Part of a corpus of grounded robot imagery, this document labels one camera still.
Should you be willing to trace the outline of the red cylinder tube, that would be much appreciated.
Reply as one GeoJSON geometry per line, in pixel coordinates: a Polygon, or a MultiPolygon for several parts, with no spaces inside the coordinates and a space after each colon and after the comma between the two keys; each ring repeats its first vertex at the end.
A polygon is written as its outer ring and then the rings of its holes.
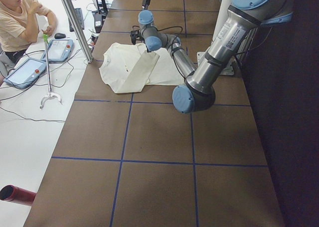
{"type": "Polygon", "coordinates": [[[0,191],[0,199],[2,201],[21,204],[25,206],[32,206],[35,197],[35,192],[13,185],[7,185],[0,191]]]}

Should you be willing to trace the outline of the aluminium frame post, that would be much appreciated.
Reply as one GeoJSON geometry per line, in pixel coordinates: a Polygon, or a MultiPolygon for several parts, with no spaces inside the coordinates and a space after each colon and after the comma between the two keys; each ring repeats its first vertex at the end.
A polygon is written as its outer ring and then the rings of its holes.
{"type": "Polygon", "coordinates": [[[82,29],[80,22],[76,16],[72,0],[61,0],[61,1],[62,1],[63,6],[64,6],[64,9],[67,13],[68,18],[70,19],[72,27],[74,28],[76,37],[77,37],[78,42],[82,48],[83,53],[85,54],[86,60],[88,63],[91,63],[94,58],[92,56],[92,52],[89,48],[89,45],[86,41],[83,29],[82,29]]]}

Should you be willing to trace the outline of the man in beige shirt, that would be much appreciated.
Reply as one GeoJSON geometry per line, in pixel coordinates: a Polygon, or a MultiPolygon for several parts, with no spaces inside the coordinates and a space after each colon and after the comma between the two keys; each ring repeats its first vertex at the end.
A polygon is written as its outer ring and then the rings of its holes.
{"type": "Polygon", "coordinates": [[[0,0],[0,44],[14,64],[37,42],[40,32],[37,16],[47,17],[48,26],[42,32],[52,36],[57,17],[38,0],[0,0]]]}

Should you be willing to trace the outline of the far blue teach pendant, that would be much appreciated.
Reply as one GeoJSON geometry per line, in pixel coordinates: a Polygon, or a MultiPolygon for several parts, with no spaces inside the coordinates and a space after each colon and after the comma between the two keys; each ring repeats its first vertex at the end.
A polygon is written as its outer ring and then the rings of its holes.
{"type": "Polygon", "coordinates": [[[66,61],[74,47],[71,39],[53,39],[47,44],[48,60],[50,63],[66,61]]]}

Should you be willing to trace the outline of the black computer mouse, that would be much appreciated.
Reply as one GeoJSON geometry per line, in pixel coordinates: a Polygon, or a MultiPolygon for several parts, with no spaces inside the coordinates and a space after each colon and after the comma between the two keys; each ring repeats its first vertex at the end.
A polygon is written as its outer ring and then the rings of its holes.
{"type": "Polygon", "coordinates": [[[55,38],[55,39],[63,39],[63,38],[66,38],[66,34],[57,32],[57,33],[54,35],[54,38],[55,38]]]}

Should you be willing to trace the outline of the near blue teach pendant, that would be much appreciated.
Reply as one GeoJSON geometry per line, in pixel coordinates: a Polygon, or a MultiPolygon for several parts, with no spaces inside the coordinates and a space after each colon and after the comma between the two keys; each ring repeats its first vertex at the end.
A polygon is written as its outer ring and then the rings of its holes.
{"type": "Polygon", "coordinates": [[[46,70],[46,62],[28,58],[17,69],[10,73],[4,82],[17,89],[26,89],[31,86],[46,70]]]}

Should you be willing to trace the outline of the cream long-sleeve cat shirt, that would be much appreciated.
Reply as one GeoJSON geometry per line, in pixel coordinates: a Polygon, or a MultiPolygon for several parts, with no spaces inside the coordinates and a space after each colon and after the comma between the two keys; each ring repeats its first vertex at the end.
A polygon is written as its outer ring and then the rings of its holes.
{"type": "Polygon", "coordinates": [[[184,82],[165,48],[147,52],[143,43],[113,43],[104,53],[99,71],[116,94],[141,92],[146,85],[176,86],[184,82]]]}

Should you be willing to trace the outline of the blue teach pendant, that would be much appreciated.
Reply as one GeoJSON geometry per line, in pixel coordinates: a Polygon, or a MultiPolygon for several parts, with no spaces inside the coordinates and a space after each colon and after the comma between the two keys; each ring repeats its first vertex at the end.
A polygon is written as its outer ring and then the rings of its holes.
{"type": "Polygon", "coordinates": [[[10,73],[4,82],[17,89],[26,89],[31,86],[46,70],[46,62],[28,58],[17,69],[10,73]]]}
{"type": "Polygon", "coordinates": [[[53,39],[47,44],[48,60],[50,63],[66,61],[74,47],[71,39],[53,39]]]}

